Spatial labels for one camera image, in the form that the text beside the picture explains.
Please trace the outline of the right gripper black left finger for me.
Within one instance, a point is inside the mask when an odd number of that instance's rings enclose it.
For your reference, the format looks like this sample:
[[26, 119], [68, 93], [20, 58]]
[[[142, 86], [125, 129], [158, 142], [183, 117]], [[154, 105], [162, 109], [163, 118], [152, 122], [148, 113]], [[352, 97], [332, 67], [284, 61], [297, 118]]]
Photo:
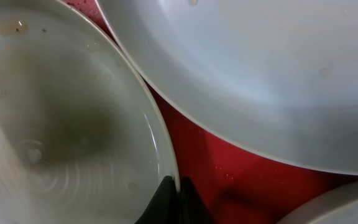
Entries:
[[135, 224], [174, 224], [176, 219], [177, 190], [173, 177], [167, 175]]

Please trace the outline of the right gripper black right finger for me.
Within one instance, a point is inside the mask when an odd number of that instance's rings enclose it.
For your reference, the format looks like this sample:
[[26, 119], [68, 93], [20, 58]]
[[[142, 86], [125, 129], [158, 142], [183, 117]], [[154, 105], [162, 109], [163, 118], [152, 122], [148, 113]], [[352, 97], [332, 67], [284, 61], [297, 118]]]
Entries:
[[180, 215], [181, 224], [216, 224], [189, 177], [181, 179]]

